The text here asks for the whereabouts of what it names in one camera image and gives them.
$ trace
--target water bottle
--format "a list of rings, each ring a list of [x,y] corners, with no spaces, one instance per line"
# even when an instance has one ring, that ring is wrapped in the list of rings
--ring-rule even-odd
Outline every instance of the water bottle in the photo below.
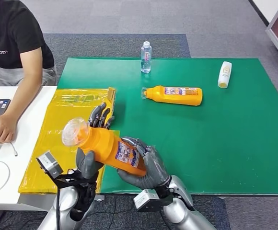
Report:
[[[152,47],[150,42],[144,42],[141,47],[141,72],[150,73]]]

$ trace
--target person's arm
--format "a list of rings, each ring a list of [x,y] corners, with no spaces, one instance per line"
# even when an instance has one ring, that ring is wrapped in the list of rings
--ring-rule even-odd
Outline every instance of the person's arm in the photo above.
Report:
[[[14,138],[17,120],[36,95],[42,82],[41,48],[21,53],[24,78],[20,82],[9,107],[0,116],[0,143]]]

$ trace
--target white bottle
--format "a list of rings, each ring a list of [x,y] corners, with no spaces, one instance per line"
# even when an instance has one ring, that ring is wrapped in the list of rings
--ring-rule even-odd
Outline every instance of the white bottle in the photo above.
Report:
[[[141,72],[150,73],[152,59],[152,47],[150,42],[144,42],[141,47]]]
[[[230,62],[224,61],[219,73],[218,79],[218,86],[226,89],[230,81],[230,73],[232,72],[232,64]]]

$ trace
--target orange bottle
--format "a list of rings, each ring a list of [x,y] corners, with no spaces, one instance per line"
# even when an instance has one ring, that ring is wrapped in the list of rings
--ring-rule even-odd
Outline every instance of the orange bottle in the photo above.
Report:
[[[88,126],[83,118],[69,121],[62,132],[66,146],[78,146],[88,153],[93,150],[95,160],[131,174],[144,176],[143,158],[133,146],[125,143],[113,131]]]
[[[152,99],[156,102],[173,104],[200,105],[203,92],[200,88],[187,87],[163,87],[161,85],[154,88],[142,88],[142,99]]]

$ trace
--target robotic arm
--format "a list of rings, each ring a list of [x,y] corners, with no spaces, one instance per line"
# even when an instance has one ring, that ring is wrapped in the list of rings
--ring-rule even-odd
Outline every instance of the robotic arm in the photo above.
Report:
[[[113,117],[104,124],[108,109],[103,113],[106,104],[94,109],[88,123],[92,127],[109,129]],[[134,202],[138,212],[154,212],[163,208],[165,216],[180,230],[216,230],[204,216],[193,207],[192,197],[183,182],[177,176],[170,176],[158,152],[153,146],[135,138],[125,137],[123,141],[135,148],[143,157],[147,168],[144,177],[137,177],[118,169],[124,181],[139,187],[143,191]],[[45,153],[38,162],[51,177],[61,193],[55,198],[53,207],[39,226],[39,230],[79,230],[83,221],[93,210],[96,180],[103,164],[94,161],[94,153],[85,155],[81,149],[76,154],[77,169],[73,174],[63,175],[59,164],[51,155]]]
[[[137,148],[144,158],[147,175],[137,177],[118,169],[124,181],[144,189],[134,198],[139,212],[159,211],[180,230],[216,230],[193,207],[193,201],[178,177],[169,176],[158,152],[153,146],[134,138],[122,138]]]

